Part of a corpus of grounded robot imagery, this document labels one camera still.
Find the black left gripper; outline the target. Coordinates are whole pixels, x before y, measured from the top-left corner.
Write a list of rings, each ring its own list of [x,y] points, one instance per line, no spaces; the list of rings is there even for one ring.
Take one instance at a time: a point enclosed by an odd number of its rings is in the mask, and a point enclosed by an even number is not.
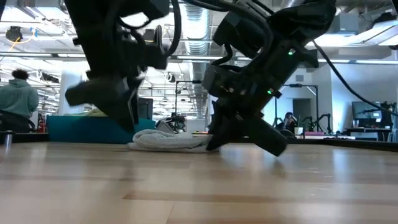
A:
[[[147,42],[137,32],[117,32],[88,42],[88,81],[70,87],[65,98],[70,106],[107,104],[105,113],[126,132],[133,133],[138,123],[137,101],[139,80],[147,67],[155,66],[155,41]]]

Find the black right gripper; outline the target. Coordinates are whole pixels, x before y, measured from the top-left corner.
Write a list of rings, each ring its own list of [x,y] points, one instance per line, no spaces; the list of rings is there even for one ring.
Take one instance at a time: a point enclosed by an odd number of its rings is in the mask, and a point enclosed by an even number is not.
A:
[[[285,136],[261,118],[248,118],[242,124],[236,115],[261,111],[272,98],[280,98],[280,89],[301,65],[317,68],[318,56],[316,50],[297,43],[279,43],[260,62],[245,67],[210,65],[201,84],[221,102],[212,102],[206,150],[214,151],[247,136],[263,150],[280,156],[287,147]]]

